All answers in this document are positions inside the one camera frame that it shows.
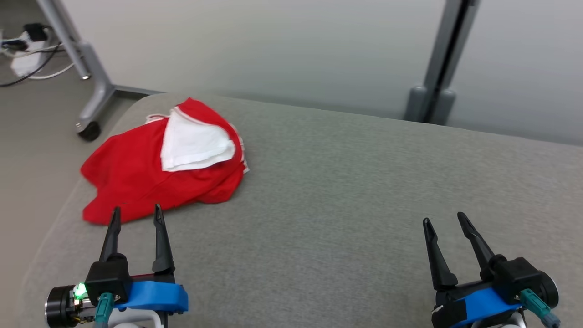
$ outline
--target blue mount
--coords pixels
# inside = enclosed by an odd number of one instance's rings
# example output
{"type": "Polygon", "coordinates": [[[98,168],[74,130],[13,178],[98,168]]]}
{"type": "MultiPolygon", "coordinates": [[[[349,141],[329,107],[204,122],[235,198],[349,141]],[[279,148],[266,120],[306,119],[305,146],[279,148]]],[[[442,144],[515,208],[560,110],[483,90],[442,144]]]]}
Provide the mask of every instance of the blue mount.
{"type": "Polygon", "coordinates": [[[506,304],[498,296],[492,287],[480,289],[462,298],[458,302],[466,303],[466,319],[451,326],[452,328],[464,327],[495,315],[499,315],[509,310],[518,310],[520,304],[506,304]]]}
{"type": "Polygon", "coordinates": [[[114,307],[182,313],[188,311],[188,295],[178,284],[138,281],[132,286],[128,302],[114,307]]]}

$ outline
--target power strip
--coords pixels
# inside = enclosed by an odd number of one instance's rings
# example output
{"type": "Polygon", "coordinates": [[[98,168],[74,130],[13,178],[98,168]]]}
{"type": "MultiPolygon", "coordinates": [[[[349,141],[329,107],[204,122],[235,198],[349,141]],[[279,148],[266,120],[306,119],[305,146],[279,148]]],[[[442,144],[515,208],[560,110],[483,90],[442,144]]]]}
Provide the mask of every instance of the power strip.
{"type": "MultiPolygon", "coordinates": [[[[49,40],[46,41],[33,42],[30,40],[29,34],[27,32],[23,32],[22,35],[20,36],[20,39],[26,42],[26,44],[28,44],[29,46],[27,49],[28,51],[46,48],[50,41],[49,37],[49,40]]],[[[15,52],[15,55],[23,54],[26,54],[26,52],[23,51],[15,52]]],[[[12,68],[12,71],[14,71],[14,74],[16,74],[16,76],[26,76],[34,72],[37,68],[39,68],[40,65],[42,65],[46,60],[47,55],[48,53],[34,53],[25,57],[14,58],[12,60],[12,64],[10,65],[10,67],[12,68]]]]}

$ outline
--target gray couch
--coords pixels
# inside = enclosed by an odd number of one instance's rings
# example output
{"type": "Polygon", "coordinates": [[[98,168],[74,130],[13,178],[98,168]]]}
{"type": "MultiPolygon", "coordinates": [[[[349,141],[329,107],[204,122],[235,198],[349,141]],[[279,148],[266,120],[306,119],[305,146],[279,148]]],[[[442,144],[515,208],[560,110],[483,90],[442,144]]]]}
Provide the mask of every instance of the gray couch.
{"type": "MultiPolygon", "coordinates": [[[[113,134],[185,96],[133,105],[113,134]]],[[[524,256],[561,291],[564,327],[583,326],[583,149],[436,125],[200,97],[242,135],[251,171],[234,197],[166,211],[190,311],[175,327],[431,327],[422,219],[460,282],[479,278],[456,212],[496,253],[524,256]]],[[[24,278],[22,328],[45,325],[49,290],[82,281],[106,227],[81,220],[80,180],[24,278]]],[[[122,226],[131,274],[154,258],[151,218],[122,226]]],[[[533,316],[530,327],[540,327],[533,316]]]]}

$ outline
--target white wall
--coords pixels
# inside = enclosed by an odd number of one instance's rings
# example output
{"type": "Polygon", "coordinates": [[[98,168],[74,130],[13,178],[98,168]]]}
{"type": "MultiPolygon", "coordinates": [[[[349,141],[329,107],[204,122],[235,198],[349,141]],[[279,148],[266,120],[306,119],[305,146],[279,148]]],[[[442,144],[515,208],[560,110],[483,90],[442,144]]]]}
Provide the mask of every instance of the white wall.
{"type": "Polygon", "coordinates": [[[402,118],[445,0],[62,0],[113,83],[402,118]]]}
{"type": "Polygon", "coordinates": [[[583,144],[583,2],[484,0],[447,125],[583,144]]]}

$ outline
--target white cloth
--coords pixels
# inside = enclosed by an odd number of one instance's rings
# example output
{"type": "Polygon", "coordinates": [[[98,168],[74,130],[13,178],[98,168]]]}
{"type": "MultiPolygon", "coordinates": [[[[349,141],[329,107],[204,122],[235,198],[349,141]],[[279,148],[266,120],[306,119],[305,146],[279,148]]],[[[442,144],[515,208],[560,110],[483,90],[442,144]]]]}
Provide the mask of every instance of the white cloth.
{"type": "Polygon", "coordinates": [[[207,168],[235,155],[235,144],[227,131],[184,114],[180,108],[170,110],[160,157],[162,170],[176,172],[207,168]]]}

